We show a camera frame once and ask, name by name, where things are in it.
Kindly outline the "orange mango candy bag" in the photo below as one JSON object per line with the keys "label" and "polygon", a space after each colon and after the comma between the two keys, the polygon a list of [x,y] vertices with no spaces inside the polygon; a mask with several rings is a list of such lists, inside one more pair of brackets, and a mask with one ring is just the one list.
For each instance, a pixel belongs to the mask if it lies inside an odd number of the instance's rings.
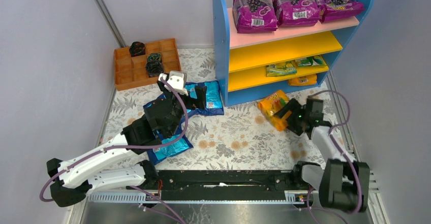
{"label": "orange mango candy bag", "polygon": [[262,99],[257,106],[271,125],[278,131],[284,131],[288,127],[287,119],[292,114],[289,110],[283,111],[289,101],[290,99],[282,90],[277,90]]}

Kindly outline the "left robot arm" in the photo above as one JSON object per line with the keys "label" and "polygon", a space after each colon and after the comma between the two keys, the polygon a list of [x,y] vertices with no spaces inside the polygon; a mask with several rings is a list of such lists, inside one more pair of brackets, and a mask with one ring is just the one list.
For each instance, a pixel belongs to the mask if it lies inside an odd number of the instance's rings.
{"label": "left robot arm", "polygon": [[131,169],[108,170],[107,167],[144,152],[169,148],[182,140],[189,124],[189,110],[205,109],[207,86],[186,88],[182,77],[161,77],[157,84],[162,98],[153,100],[144,115],[106,143],[62,161],[52,158],[46,163],[49,180],[39,198],[68,207],[100,190],[139,186],[151,178],[152,163],[140,163]]}

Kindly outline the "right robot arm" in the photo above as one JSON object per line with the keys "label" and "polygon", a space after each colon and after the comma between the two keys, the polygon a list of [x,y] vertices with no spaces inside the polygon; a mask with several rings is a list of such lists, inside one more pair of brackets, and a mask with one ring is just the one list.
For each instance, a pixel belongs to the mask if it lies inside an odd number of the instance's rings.
{"label": "right robot arm", "polygon": [[306,134],[320,150],[325,168],[314,163],[297,164],[299,177],[319,193],[321,206],[346,213],[367,210],[370,168],[356,160],[332,135],[333,126],[324,120],[324,102],[308,98],[304,105],[296,99],[276,103],[279,109],[270,113],[277,129],[288,129],[300,136]]}

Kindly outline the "yellow green Fox's candy bag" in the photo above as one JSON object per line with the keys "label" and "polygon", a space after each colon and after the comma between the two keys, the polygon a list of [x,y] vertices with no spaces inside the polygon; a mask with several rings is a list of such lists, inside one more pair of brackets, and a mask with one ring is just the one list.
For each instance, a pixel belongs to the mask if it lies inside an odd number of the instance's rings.
{"label": "yellow green Fox's candy bag", "polygon": [[293,75],[297,73],[297,69],[291,61],[284,61],[275,64],[270,64],[266,67],[267,77],[279,77]]}

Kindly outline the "large blue candy bag front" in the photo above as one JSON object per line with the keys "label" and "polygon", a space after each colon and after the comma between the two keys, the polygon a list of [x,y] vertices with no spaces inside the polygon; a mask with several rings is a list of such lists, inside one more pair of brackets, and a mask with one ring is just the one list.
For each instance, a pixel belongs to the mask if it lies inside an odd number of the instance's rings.
{"label": "large blue candy bag front", "polygon": [[188,140],[186,136],[183,136],[174,144],[171,144],[166,147],[149,150],[147,152],[147,155],[148,155],[149,161],[152,162],[154,165],[156,165],[162,162],[163,160],[165,160],[166,158],[179,155],[191,148],[193,148],[193,145],[191,144],[191,142]]}

